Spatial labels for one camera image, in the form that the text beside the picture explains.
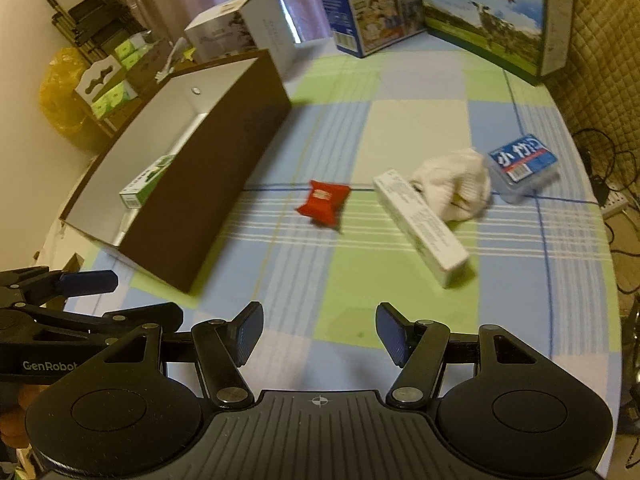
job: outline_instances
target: plaid tablecloth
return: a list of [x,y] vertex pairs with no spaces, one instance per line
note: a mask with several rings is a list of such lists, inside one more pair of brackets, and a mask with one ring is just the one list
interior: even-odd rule
[[[389,301],[408,319],[434,319],[453,332],[500,324],[599,393],[616,418],[620,326],[607,238],[546,88],[427,34],[366,59],[327,41],[304,44],[286,87],[293,111],[192,293],[96,250],[85,267],[114,269],[120,286],[70,308],[100,315],[171,300],[184,308],[188,330],[259,300],[264,333],[242,369],[255,392],[385,393],[399,370],[376,336],[374,311]],[[372,177],[388,168],[409,176],[427,158],[468,146],[487,152],[524,134],[558,156],[559,181],[518,206],[494,196],[481,219],[455,225],[471,265],[461,285],[443,290],[378,205]],[[296,213],[310,179],[353,187],[339,232]],[[471,373],[449,367],[444,390]],[[175,365],[172,374],[198,389],[193,368]]]

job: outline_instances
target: quilted fabric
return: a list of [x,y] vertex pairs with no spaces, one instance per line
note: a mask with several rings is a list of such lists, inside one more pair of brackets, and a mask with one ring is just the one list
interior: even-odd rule
[[[598,128],[618,150],[638,150],[640,1],[576,0],[567,65],[546,85],[570,132]],[[594,169],[603,174],[612,156],[607,140],[598,133],[575,140],[591,150]],[[613,179],[623,184],[633,175],[633,157],[619,156]]]

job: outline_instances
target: ridged black surface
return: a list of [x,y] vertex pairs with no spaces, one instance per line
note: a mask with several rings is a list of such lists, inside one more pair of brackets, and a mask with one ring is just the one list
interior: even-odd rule
[[[48,473],[44,478],[64,477]],[[594,473],[584,473],[575,480],[597,478]],[[386,408],[375,392],[264,392],[257,406],[217,415],[187,453],[137,479],[495,480],[497,477],[453,456],[422,415]]]

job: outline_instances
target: human hand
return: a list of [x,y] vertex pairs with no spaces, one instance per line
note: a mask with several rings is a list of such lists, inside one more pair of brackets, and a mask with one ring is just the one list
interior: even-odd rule
[[29,447],[29,439],[24,425],[24,415],[28,406],[46,386],[25,384],[18,392],[18,406],[0,415],[0,439],[9,447],[23,449]]

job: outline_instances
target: white cloth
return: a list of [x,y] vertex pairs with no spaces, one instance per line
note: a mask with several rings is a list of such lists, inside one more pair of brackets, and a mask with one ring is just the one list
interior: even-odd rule
[[414,171],[411,183],[445,222],[473,218],[491,195],[484,157],[472,148],[425,161]]

